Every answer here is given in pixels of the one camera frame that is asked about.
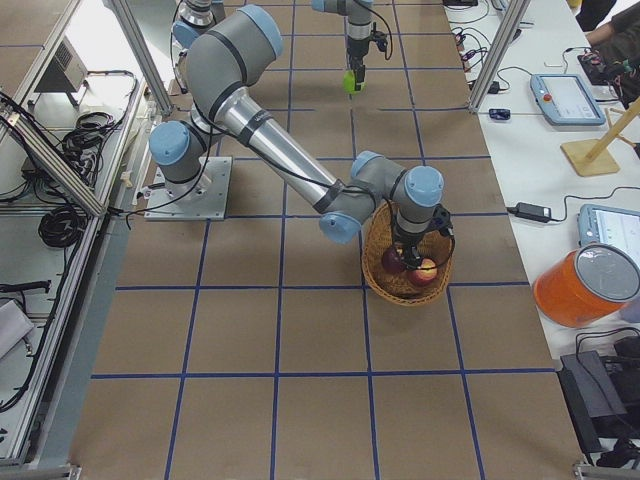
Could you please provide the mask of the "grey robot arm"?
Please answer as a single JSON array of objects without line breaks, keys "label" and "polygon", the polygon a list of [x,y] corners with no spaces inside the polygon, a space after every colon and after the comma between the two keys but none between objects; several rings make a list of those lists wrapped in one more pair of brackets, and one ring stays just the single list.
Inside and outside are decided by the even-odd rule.
[{"label": "grey robot arm", "polygon": [[[373,16],[372,1],[312,1],[314,11],[339,15],[347,20],[347,77],[355,82],[354,90],[360,90],[365,82],[365,57],[369,46],[387,54],[388,37],[379,31]],[[226,18],[223,1],[180,1],[177,18],[172,25],[172,35],[182,49],[191,44],[207,30]]]},{"label": "grey robot arm", "polygon": [[349,242],[378,206],[389,201],[391,242],[410,270],[422,266],[419,242],[430,232],[452,233],[441,204],[444,180],[428,166],[404,169],[381,154],[363,151],[343,183],[297,143],[250,96],[249,88],[281,54],[282,37],[271,15],[246,5],[216,21],[211,5],[189,1],[178,10],[172,32],[186,50],[185,83],[193,99],[186,121],[167,121],[149,137],[149,148],[167,191],[179,198],[204,174],[201,159],[222,136],[263,159],[321,216],[321,231]]}]

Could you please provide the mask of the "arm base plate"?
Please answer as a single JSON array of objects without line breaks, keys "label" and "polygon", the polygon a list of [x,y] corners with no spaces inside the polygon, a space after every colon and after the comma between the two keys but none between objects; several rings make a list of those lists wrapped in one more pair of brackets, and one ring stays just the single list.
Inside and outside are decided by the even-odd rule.
[{"label": "arm base plate", "polygon": [[201,157],[204,172],[185,184],[167,182],[159,167],[155,183],[161,186],[144,194],[147,200],[143,212],[149,221],[223,221],[226,216],[227,197],[233,158]]}]

